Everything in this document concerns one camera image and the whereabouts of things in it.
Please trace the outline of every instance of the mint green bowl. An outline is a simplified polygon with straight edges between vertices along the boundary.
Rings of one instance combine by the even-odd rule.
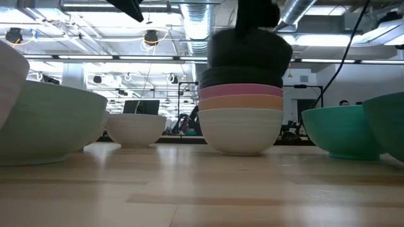
[[[64,160],[97,133],[106,105],[89,91],[26,81],[0,129],[0,165]]]
[[[380,145],[361,105],[326,107],[302,112],[307,135],[332,158],[378,160]]]
[[[382,148],[404,162],[404,92],[371,98],[363,103],[366,119]]]

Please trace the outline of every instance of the bowl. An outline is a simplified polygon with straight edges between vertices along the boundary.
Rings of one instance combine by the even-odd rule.
[[[104,133],[105,128],[107,127],[108,116],[109,116],[109,112],[105,111],[104,115],[102,116],[102,121],[101,121],[100,127],[98,128],[97,133],[94,134],[93,139],[90,142],[88,142],[86,144],[86,146],[96,142],[102,136],[102,134]]]
[[[212,35],[208,44],[210,67],[257,67],[271,70],[278,78],[285,74],[292,54],[292,47],[282,37],[257,28],[249,29],[243,39],[235,29],[222,30]]]
[[[206,142],[234,156],[257,156],[276,141],[283,120],[278,110],[237,108],[198,113]]]
[[[383,95],[363,102],[365,117],[381,147],[404,162],[404,92]]]
[[[0,129],[17,101],[29,70],[24,56],[0,41]]]
[[[98,131],[107,99],[101,95],[25,81],[0,129],[0,165],[62,161]]]
[[[270,70],[248,66],[222,66],[205,70],[198,76],[199,88],[221,84],[265,84],[282,88],[282,77],[274,76]]]
[[[145,147],[156,142],[165,130],[166,118],[159,115],[121,113],[109,115],[107,132],[122,148]]]
[[[378,160],[382,153],[361,105],[306,110],[302,117],[307,135],[330,157]]]
[[[283,109],[283,98],[275,95],[227,95],[208,98],[199,102],[199,110],[218,108]]]
[[[199,90],[199,101],[226,95],[275,95],[282,97],[282,89],[264,84],[222,84]]]

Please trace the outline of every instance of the black bowl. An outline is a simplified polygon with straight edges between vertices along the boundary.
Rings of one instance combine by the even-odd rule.
[[[243,39],[235,36],[234,29],[214,34],[208,46],[210,67],[251,66],[271,70],[282,77],[292,58],[292,47],[274,33],[256,29]]]
[[[245,66],[222,66],[210,68],[200,74],[198,80],[200,89],[232,83],[265,84],[279,88],[282,88],[283,86],[282,78],[272,76],[270,71]]]

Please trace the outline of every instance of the white bowl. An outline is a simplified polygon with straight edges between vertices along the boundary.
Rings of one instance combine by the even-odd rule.
[[[121,113],[108,118],[109,137],[122,148],[144,147],[163,134],[166,118],[159,115]]]
[[[24,56],[0,41],[0,129],[17,101],[29,70]]]
[[[238,108],[198,113],[206,142],[217,151],[235,156],[256,156],[270,148],[282,126],[279,110]]]
[[[100,128],[98,129],[97,133],[94,135],[94,138],[90,142],[88,142],[87,145],[94,143],[102,136],[105,128],[107,127],[108,117],[109,117],[109,112],[105,111],[104,116],[102,117],[102,122],[100,124]]]

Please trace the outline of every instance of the wooden surface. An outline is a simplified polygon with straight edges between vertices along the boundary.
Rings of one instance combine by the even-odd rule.
[[[206,145],[96,143],[62,163],[0,168],[3,227],[404,226],[404,164],[317,147],[222,156]]]

